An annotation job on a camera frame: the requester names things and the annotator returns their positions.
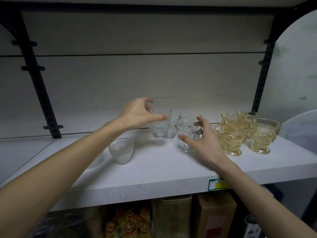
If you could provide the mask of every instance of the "brown cardboard box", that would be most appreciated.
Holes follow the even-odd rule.
[[[226,238],[236,206],[225,190],[196,194],[192,201],[192,238]]]

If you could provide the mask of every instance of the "price tag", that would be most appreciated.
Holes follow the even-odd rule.
[[[209,180],[208,191],[229,189],[230,185],[224,179]]]

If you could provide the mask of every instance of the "forearm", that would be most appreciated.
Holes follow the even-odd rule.
[[[234,162],[224,158],[216,169],[243,201],[267,237],[317,237],[311,228],[268,194]]]
[[[89,164],[123,132],[120,122],[110,122],[1,188],[0,236],[24,237],[31,232]]]

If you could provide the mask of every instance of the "hand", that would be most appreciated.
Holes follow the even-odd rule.
[[[168,119],[166,115],[153,114],[153,110],[147,102],[154,103],[152,99],[144,97],[137,98],[124,107],[118,120],[121,120],[126,130],[140,128],[143,125],[155,121],[164,121]]]
[[[218,134],[209,124],[208,120],[197,116],[198,125],[203,127],[203,135],[200,140],[192,140],[186,135],[179,135],[181,141],[192,147],[205,162],[217,169],[219,162],[229,158],[224,154]]]

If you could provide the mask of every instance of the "glass mug handle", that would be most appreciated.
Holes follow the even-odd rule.
[[[223,131],[223,124],[219,123],[215,125],[215,130],[218,134],[222,135],[224,133]]]

